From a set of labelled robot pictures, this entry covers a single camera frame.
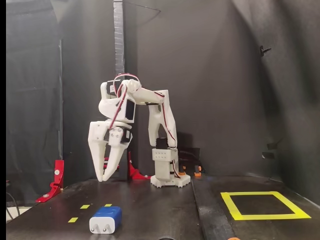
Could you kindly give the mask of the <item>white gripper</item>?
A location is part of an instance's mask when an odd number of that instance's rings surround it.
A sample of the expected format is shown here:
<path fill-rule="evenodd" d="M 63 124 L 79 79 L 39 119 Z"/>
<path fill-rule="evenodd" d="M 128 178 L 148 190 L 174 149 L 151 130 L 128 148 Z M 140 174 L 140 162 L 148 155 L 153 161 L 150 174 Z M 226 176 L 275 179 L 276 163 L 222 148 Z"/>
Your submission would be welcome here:
<path fill-rule="evenodd" d="M 99 182 L 107 181 L 117 170 L 124 150 L 133 138 L 131 126 L 111 120 L 92 121 L 89 126 L 88 145 L 95 174 Z M 107 167 L 104 170 L 106 145 L 110 146 Z"/>

